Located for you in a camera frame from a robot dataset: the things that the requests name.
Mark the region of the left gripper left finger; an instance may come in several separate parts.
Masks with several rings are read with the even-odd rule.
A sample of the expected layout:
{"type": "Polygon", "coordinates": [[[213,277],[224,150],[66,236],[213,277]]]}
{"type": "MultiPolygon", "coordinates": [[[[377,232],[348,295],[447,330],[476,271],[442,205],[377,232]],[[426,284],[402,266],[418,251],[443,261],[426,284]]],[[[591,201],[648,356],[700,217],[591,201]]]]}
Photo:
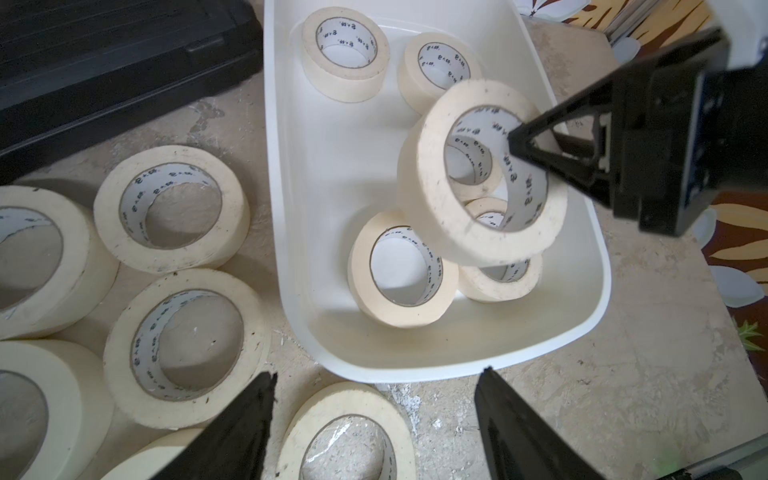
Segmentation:
{"type": "Polygon", "coordinates": [[[254,380],[174,460],[154,477],[259,479],[270,437],[277,376],[254,380]]]}

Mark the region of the black plastic tool case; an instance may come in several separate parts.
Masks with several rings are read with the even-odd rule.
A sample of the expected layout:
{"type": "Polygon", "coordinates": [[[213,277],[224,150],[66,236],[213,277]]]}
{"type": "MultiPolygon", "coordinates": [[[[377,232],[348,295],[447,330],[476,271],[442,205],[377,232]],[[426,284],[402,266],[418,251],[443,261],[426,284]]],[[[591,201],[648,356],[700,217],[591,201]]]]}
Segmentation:
{"type": "Polygon", "coordinates": [[[258,73],[247,1],[5,1],[1,180],[119,135],[258,73]]]}

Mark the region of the white plastic storage tray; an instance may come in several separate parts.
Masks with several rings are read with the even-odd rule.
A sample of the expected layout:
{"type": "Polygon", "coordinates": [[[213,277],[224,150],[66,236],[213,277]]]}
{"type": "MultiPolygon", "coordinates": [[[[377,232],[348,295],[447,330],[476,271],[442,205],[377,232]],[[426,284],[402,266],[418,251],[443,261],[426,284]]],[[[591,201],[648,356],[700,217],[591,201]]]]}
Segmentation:
{"type": "Polygon", "coordinates": [[[347,285],[352,243],[395,207],[397,157],[417,115],[389,70],[372,99],[344,104],[312,86],[301,30],[318,1],[264,5],[265,102],[280,295],[300,344],[331,372],[363,383],[474,375],[559,349],[591,331],[611,293],[608,252],[592,203],[571,192],[564,227],[522,299],[457,297],[445,315],[401,330],[362,313],[347,285]]]}

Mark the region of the masking tape roll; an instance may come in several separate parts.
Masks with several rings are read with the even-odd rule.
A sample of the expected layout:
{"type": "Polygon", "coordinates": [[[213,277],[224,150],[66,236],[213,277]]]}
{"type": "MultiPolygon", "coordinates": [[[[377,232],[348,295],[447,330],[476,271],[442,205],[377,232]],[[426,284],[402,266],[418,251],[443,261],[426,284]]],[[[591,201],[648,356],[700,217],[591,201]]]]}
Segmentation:
{"type": "Polygon", "coordinates": [[[1,343],[1,452],[17,479],[76,479],[115,406],[99,357],[61,340],[1,343]]]}
{"type": "Polygon", "coordinates": [[[344,103],[379,93],[390,46],[372,19],[350,8],[322,8],[305,19],[301,38],[304,72],[320,93],[344,103]]]}
{"type": "Polygon", "coordinates": [[[416,479],[406,420],[377,389],[330,385],[296,412],[283,437],[277,479],[416,479]]]}
{"type": "Polygon", "coordinates": [[[492,267],[549,248],[564,224],[566,183],[511,152],[508,135],[535,118],[536,107],[499,81],[475,79],[451,87],[410,130],[397,167],[397,201],[407,223],[438,256],[459,265],[492,267]],[[476,141],[506,184],[507,210],[492,228],[454,192],[445,161],[448,140],[476,141]]]}
{"type": "MultiPolygon", "coordinates": [[[[466,207],[476,220],[497,228],[504,219],[507,203],[495,197],[484,197],[469,202],[466,207]]],[[[460,266],[458,290],[467,298],[482,303],[516,300],[539,284],[543,266],[541,254],[496,267],[460,266]]]]}
{"type": "Polygon", "coordinates": [[[247,237],[250,207],[236,175],[217,157],[166,145],[141,151],[108,174],[94,219],[115,258],[164,275],[226,263],[247,237]]]}
{"type": "Polygon", "coordinates": [[[396,211],[373,216],[355,239],[348,285],[358,307],[386,325],[410,329],[439,320],[454,301],[458,266],[426,245],[396,211]]]}
{"type": "Polygon", "coordinates": [[[453,85],[481,78],[483,70],[470,48],[457,38],[427,32],[411,38],[398,66],[398,87],[420,115],[453,85]]]}
{"type": "Polygon", "coordinates": [[[102,480],[151,479],[202,432],[202,428],[190,428],[165,435],[118,464],[105,474],[102,480]]]}
{"type": "Polygon", "coordinates": [[[43,337],[83,319],[118,267],[88,209],[42,188],[1,188],[3,340],[43,337]]]}
{"type": "Polygon", "coordinates": [[[270,350],[270,317],[246,283],[210,269],[174,272],[142,290],[108,335],[105,378],[117,407],[153,429],[218,415],[270,350]]]}

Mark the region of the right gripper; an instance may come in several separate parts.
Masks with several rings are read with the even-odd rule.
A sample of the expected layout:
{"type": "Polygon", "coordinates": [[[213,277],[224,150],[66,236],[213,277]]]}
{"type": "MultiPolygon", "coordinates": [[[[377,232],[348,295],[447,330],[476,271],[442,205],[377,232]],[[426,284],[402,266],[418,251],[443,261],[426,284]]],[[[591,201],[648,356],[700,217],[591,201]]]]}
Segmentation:
{"type": "MultiPolygon", "coordinates": [[[[720,192],[767,190],[767,54],[747,67],[728,64],[719,29],[676,41],[618,74],[624,113],[619,191],[637,200],[645,233],[681,236],[720,192]]],[[[510,153],[599,204],[611,204],[610,175],[591,160],[608,154],[612,90],[585,90],[508,136],[510,153]],[[562,133],[591,119],[587,139],[562,133]]]]}

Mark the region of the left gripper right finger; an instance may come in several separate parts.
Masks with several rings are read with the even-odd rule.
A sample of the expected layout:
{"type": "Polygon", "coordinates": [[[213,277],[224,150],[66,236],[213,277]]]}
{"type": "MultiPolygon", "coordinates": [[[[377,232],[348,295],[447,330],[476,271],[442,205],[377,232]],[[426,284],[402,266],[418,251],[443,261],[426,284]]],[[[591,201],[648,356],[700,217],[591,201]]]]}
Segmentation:
{"type": "Polygon", "coordinates": [[[479,376],[474,402],[493,479],[602,477],[493,368],[479,376]]]}

